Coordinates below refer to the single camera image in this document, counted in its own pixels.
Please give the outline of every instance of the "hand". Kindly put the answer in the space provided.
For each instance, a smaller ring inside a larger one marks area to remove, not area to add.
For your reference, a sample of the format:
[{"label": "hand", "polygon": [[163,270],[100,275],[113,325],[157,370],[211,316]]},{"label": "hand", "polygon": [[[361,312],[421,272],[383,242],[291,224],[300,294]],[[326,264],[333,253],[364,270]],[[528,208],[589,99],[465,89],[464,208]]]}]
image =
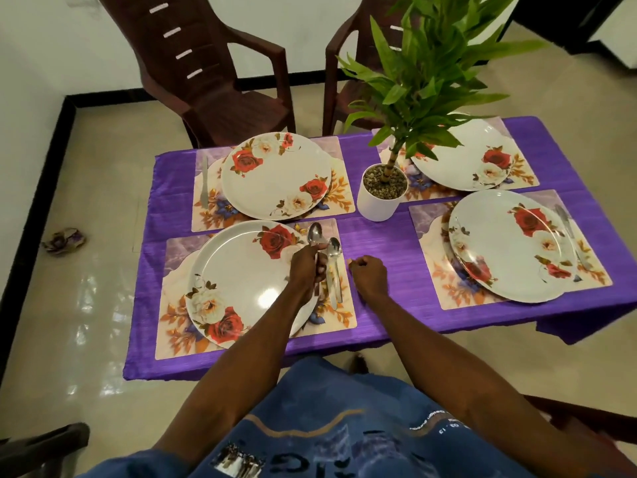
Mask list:
[{"label": "hand", "polygon": [[312,298],[314,287],[325,279],[327,255],[318,253],[325,250],[327,245],[307,245],[297,251],[292,257],[290,268],[290,286],[302,295],[301,305],[305,305]]},{"label": "hand", "polygon": [[365,255],[355,260],[349,260],[350,272],[354,277],[354,285],[364,301],[371,301],[380,297],[387,297],[387,269],[378,258]]}]

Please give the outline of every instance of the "forearm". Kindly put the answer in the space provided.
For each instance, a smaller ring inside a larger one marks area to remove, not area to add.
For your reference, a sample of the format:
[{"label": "forearm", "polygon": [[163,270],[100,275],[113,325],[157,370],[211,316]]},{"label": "forearm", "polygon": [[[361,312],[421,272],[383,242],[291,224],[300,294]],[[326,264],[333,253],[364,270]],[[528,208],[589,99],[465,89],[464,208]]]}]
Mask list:
[{"label": "forearm", "polygon": [[390,297],[370,302],[413,385],[497,448],[547,476],[585,476],[577,447],[481,359]]},{"label": "forearm", "polygon": [[301,298],[289,284],[208,370],[155,447],[195,465],[272,390]]}]

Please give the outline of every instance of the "gravel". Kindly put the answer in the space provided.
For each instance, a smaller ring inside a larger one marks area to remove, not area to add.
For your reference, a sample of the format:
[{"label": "gravel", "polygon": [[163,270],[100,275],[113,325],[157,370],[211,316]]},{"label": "gravel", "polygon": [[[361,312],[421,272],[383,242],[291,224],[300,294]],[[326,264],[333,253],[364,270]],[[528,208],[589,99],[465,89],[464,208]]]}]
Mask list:
[{"label": "gravel", "polygon": [[380,178],[385,171],[385,166],[374,166],[365,172],[362,178],[365,189],[379,199],[400,198],[407,189],[407,179],[402,171],[394,166],[389,182],[383,183]]}]

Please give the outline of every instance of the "tiled floor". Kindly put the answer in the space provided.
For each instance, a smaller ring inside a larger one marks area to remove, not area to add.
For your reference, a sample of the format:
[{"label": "tiled floor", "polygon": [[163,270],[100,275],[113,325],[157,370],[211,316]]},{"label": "tiled floor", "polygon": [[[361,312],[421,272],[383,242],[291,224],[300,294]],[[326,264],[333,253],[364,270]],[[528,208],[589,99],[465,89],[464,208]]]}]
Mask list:
[{"label": "tiled floor", "polygon": [[[507,33],[528,36],[516,24]],[[482,113],[539,116],[637,253],[637,78],[595,55],[550,47],[491,62],[482,79],[512,95]],[[319,135],[322,85],[292,94],[298,132]],[[77,226],[89,242],[63,259],[38,257],[0,389],[0,437],[85,421],[92,434],[78,457],[83,472],[151,446],[192,389],[122,379],[154,156],[187,147],[181,121],[160,103],[78,111],[47,231]],[[532,324],[452,338],[523,393],[637,416],[635,315],[571,347]],[[407,379],[391,345],[364,354],[371,371]]]}]

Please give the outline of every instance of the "floral plate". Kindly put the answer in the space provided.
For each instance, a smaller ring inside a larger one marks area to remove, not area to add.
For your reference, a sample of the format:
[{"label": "floral plate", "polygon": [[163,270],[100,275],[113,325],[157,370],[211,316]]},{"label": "floral plate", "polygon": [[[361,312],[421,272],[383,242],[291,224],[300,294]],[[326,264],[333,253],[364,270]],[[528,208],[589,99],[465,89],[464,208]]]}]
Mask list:
[{"label": "floral plate", "polygon": [[[272,221],[246,221],[219,232],[195,260],[186,308],[197,330],[229,348],[259,321],[287,284],[301,234]],[[317,304],[313,296],[297,314],[292,336]]]},{"label": "floral plate", "polygon": [[519,152],[511,137],[503,136],[483,119],[470,120],[449,132],[464,145],[430,145],[437,161],[417,153],[411,161],[422,174],[458,191],[491,189],[509,176],[514,155]]},{"label": "floral plate", "polygon": [[224,161],[221,184],[230,203],[259,220],[287,220],[315,207],[329,188],[330,156],[289,132],[255,136]]},{"label": "floral plate", "polygon": [[476,192],[458,202],[449,241],[475,281],[518,302],[561,296],[577,267],[559,216],[511,191]]}]

